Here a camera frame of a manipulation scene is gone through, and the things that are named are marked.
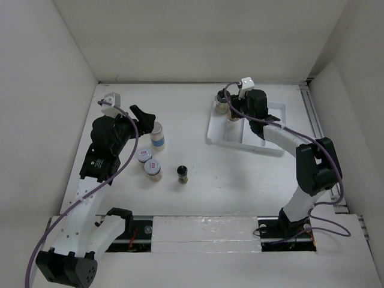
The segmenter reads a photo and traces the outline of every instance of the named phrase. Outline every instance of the small bottle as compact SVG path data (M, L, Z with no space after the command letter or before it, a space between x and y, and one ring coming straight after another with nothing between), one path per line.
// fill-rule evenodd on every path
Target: small bottle
M155 150L162 151L166 147L166 141L164 139L163 126L159 122L155 122L154 129L150 135L152 145Z
M240 120L240 118L237 118L237 117L232 117L232 111L231 109L228 109L228 112L227 112L227 119L231 122L237 122Z
M179 166L177 169L179 183L186 184L188 182L188 169L185 166Z
M230 97L230 92L227 91L227 98L229 97ZM217 92L217 96L216 96L216 112L219 114L225 114L227 113L228 109L229 109L229 105L224 96L224 90L220 90Z
M160 163L157 160L155 159L148 160L144 164L144 170L150 180L155 182L160 181L162 177L162 173L161 173Z
M152 159L152 151L150 148L148 147L145 147L145 148L140 148L136 151L136 157L138 159L138 161L142 164L142 166L144 167L144 164Z

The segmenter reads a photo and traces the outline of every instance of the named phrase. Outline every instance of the label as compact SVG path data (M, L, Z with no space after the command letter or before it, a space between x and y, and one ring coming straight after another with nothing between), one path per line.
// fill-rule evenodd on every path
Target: label
M164 137L157 141L151 139L151 142L152 142L152 145L154 145L155 147L161 147L164 145L165 139Z

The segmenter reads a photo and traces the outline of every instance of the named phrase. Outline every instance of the cable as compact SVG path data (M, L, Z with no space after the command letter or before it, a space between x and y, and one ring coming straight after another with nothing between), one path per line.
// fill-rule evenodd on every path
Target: cable
M315 203L313 208L311 208L308 211L308 216L313 218L313 219L317 219L317 220L320 220L320 221L324 221L324 222L328 222L328 223L331 223L333 225L336 225L336 226L342 228L346 232L346 234L343 234L343 233L340 233L340 232L336 232L336 231L333 231L333 230L329 230L329 229L326 229L326 228L321 228L321 227L309 227L309 228L306 228L306 229L300 231L296 235L293 235L292 237L289 237L289 238L286 238L286 239L282 239L282 240L279 240L279 241L275 241L275 242L270 242L270 244L280 244L280 243L287 242L287 241L289 241L289 240L291 240L293 238L297 238L301 234L309 232L311 230L321 230L321 231L326 231L326 232L333 233L333 234L336 234L336 235L339 235L339 236L343 236L343 237L350 237L351 233L344 226L342 226L342 225L340 225L340 224L338 224L338 223L336 223L334 221L325 219L325 218L320 218L320 217L312 216L312 214L311 214L313 209L316 206L319 206L319 205L336 205L336 204L339 204L343 200L343 198L344 198L344 185L343 185L343 181L341 179L341 175L340 175L340 173L339 173L339 171L337 169L335 161L332 159L332 157L327 152L327 150L319 142L317 142L315 139L313 139L313 138L311 138L311 137L309 137L307 135L304 135L304 134L302 134L300 132L297 132L297 131L295 131L295 130L293 130L291 128L283 126L283 125L281 125L279 123L272 122L272 121L261 120L261 119L257 119L257 118L254 118L254 117L250 117L250 116L247 116L247 115L241 113L240 111L238 111L236 108L234 108L234 106L232 105L232 103L230 102L230 100L229 100L229 98L227 96L227 89L228 89L228 87L231 86L231 85L234 85L234 84L239 85L240 83L239 82L230 82L224 88L224 97L226 98L226 101L227 101L228 105L230 106L231 110L233 110L238 115L240 115L240 116L242 116L242 117L244 117L244 118L246 118L246 119L248 119L250 121L256 121L258 123L263 123L263 124L268 124L268 125L279 127L281 129L284 129L284 130L288 131L292 135L299 136L301 138L307 139L308 141L314 143L325 154L325 157L328 159L328 161L331 164L332 168L335 170L337 182L339 183L339 186L340 186L340 196L339 196L339 198L336 201L334 201L334 202L317 202L317 203Z
M252 234L254 236L260 237L260 234L256 234L256 232L260 232L259 228L257 228Z
M136 228L136 229L133 231L133 236L132 236L132 238L131 238L131 240L130 240L130 242L129 242L129 244L128 244L128 252L131 250L132 245L133 245L133 241L134 241L134 239L136 238L138 232L139 232L138 228Z
M105 102L105 101L98 101L97 102L98 104L105 104L105 105L108 105L108 106L112 106L110 103L108 102ZM134 156L134 153L136 152L136 149L137 149L137 144L139 143L139 131L137 130L137 127L136 127L136 124L135 122L133 121L133 119L128 115L128 113L124 110L122 110L120 107L116 107L116 106L113 106L115 109L117 109L118 111L120 111L125 117L128 118L128 120L132 123L133 125L133 128L134 128L134 132L135 132L135 143L134 143L134 147L133 147L133 150L132 150L132 153L131 155L129 156L127 162L124 163L123 166L121 166L121 168L114 174L112 175L110 178L108 178L106 181L104 181L103 183L101 183L98 187L94 188L93 190L91 190L90 192L88 192L87 194L85 194L83 196L83 199L87 199L88 197L90 197L91 195L95 194L98 190L102 189L105 185L107 185L108 183L110 183L112 180L114 180L129 164L129 162L132 160L133 156ZM47 236L49 235L49 233L56 227L56 225L65 217L68 215L69 212L71 212L78 204L80 204L82 201L81 200L78 200L76 202L74 202L67 210L65 210L60 216L59 218L53 222L53 224L47 229L47 231L44 233L44 235L40 238L40 240L38 241L36 247L34 248L33 252L32 252L32 255L31 257L29 258L29 262L28 262L28 266L27 266L27 269L26 269L26 273L25 273L25 282L24 282L24 285L25 285L25 288L29 288L29 282L30 282L30 279L31 279L31 271L32 271L32 266L34 264L34 259L36 257L36 254L38 253L39 249L40 249L40 246L42 246L42 244L44 243L44 241L47 239Z

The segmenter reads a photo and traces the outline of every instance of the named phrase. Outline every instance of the plastic container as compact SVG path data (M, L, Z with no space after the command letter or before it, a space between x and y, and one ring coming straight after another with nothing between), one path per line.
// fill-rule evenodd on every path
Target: plastic container
M164 139L163 126L159 122L155 122L154 129L150 135L151 142L155 150L162 151L166 147Z
M216 112L219 114L226 114L228 112L229 105L227 103L221 103L216 100Z
M136 151L136 157L144 166L148 160L152 159L152 150L149 147L140 148Z
M283 155L284 149L278 145L261 139L254 134L247 120L240 119L239 122L232 123L227 117L217 115L215 108L216 96L211 102L211 117L209 119L208 131L206 134L207 142L226 147L240 148L256 153ZM268 102L270 114L281 119L284 125L286 121L286 106L282 103Z
M152 181L160 181L160 179L163 177L161 173L160 163L155 159L148 160L144 164L144 170L148 178Z

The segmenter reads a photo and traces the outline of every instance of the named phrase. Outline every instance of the white jar lid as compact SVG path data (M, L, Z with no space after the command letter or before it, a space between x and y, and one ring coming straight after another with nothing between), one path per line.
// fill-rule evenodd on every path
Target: white jar lid
M155 122L154 123L154 129L152 130L151 134L157 135L160 132L162 132L162 130L163 130L163 126L161 126L161 124L159 122Z
M155 159L148 160L144 164L144 170L149 175L156 175L160 171L160 163Z
M152 150L148 147L140 148L136 151L137 159L144 163L152 158Z

